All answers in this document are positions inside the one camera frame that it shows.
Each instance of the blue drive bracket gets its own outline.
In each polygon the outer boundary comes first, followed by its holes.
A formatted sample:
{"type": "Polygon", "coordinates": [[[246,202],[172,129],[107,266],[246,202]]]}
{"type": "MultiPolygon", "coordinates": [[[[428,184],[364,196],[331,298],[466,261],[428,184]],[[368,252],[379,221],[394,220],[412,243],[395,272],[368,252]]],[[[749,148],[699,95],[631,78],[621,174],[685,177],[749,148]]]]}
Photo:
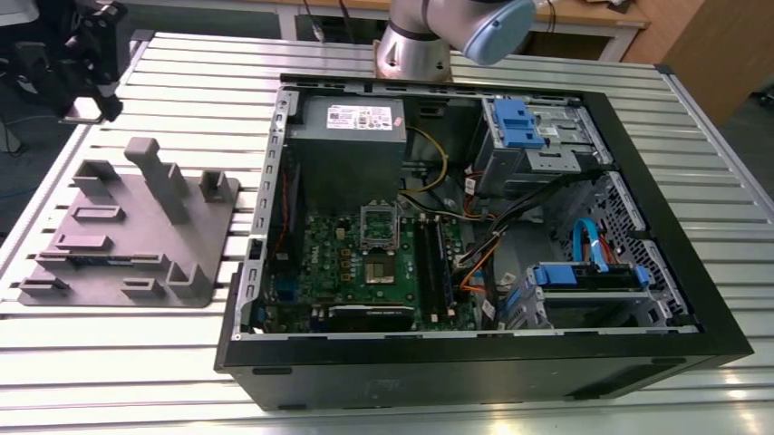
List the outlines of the blue drive bracket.
{"type": "Polygon", "coordinates": [[[495,122],[503,133],[506,148],[542,149],[546,140],[535,129],[535,115],[523,100],[495,100],[495,122]]]}

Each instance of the wooden furniture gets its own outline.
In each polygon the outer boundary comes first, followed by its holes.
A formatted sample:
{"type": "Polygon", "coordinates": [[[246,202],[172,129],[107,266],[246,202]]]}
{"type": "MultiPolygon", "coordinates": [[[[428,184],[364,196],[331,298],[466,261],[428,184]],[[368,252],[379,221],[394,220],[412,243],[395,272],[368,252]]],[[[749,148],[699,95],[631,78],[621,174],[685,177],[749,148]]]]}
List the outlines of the wooden furniture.
{"type": "MultiPolygon", "coordinates": [[[[298,40],[296,16],[306,15],[303,0],[123,0],[128,5],[163,5],[227,9],[246,12],[271,12],[278,15],[280,37],[298,40]]],[[[626,14],[618,14],[605,5],[590,4],[585,0],[554,0],[557,8],[558,34],[555,43],[565,44],[563,35],[599,36],[606,39],[595,53],[601,61],[621,61],[629,45],[641,29],[647,28],[649,19],[634,5],[626,14]]],[[[308,0],[312,15],[342,16],[339,0],[308,0]]],[[[387,20],[391,0],[344,0],[354,18],[387,20]]],[[[538,11],[533,31],[545,33],[549,29],[550,8],[538,11]]]]}
{"type": "Polygon", "coordinates": [[[639,0],[651,19],[625,62],[665,63],[714,123],[774,73],[771,0],[639,0]]]}

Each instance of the silver metal cylinder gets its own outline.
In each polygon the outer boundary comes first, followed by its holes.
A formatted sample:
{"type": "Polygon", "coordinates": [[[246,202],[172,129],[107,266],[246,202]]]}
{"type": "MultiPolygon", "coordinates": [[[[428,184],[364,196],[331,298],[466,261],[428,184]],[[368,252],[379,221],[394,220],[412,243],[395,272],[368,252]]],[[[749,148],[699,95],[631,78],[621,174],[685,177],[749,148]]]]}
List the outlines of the silver metal cylinder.
{"type": "Polygon", "coordinates": [[[442,82],[451,74],[448,44],[443,39],[418,41],[387,28],[376,51],[376,68],[387,79],[442,82]]]}

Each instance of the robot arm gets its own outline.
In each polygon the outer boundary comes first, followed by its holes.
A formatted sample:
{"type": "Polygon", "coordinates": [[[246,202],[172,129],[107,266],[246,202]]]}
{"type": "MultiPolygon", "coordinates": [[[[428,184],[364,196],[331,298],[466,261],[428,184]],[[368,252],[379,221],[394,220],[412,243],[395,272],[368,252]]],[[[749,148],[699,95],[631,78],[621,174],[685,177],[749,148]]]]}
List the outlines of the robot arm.
{"type": "Polygon", "coordinates": [[[450,77],[448,45],[490,65],[519,46],[545,0],[392,0],[380,40],[380,76],[438,82],[450,77]]]}
{"type": "Polygon", "coordinates": [[[64,121],[114,121],[122,113],[114,92],[130,62],[126,15],[111,0],[0,2],[0,80],[36,93],[64,121]],[[99,116],[79,114],[80,97],[99,116]]]}

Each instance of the aluminum slotted table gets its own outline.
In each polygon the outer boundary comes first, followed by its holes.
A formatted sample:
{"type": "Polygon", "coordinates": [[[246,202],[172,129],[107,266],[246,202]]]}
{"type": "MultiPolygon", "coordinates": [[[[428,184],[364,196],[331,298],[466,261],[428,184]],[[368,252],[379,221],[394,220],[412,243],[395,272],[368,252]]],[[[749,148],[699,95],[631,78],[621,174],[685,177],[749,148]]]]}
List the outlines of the aluminum slotted table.
{"type": "Polygon", "coordinates": [[[266,413],[214,372],[226,286],[246,251],[280,73],[372,76],[370,46],[156,34],[135,57],[114,123],[76,129],[0,249],[0,430],[138,433],[771,433],[774,206],[682,85],[651,66],[454,57],[458,82],[606,92],[750,338],[755,354],[614,401],[266,413]],[[123,146],[152,136],[184,175],[239,178],[238,210],[204,309],[24,306],[35,266],[76,194],[83,159],[132,171],[123,146]]]}

